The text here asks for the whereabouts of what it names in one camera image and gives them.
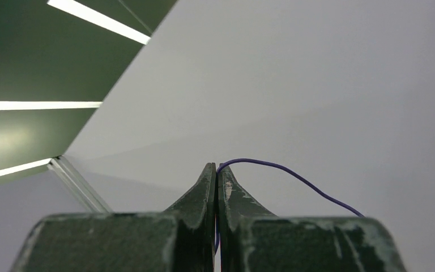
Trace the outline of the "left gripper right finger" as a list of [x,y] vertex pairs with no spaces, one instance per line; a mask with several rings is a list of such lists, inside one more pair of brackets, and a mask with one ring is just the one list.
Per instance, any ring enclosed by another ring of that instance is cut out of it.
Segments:
[[217,169],[222,271],[405,271],[388,230],[373,218],[279,217]]

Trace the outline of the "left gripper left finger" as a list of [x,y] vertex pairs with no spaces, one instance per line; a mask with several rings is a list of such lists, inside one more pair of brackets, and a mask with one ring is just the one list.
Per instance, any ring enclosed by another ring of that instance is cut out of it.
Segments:
[[11,271],[213,271],[216,165],[161,212],[53,214],[26,237]]

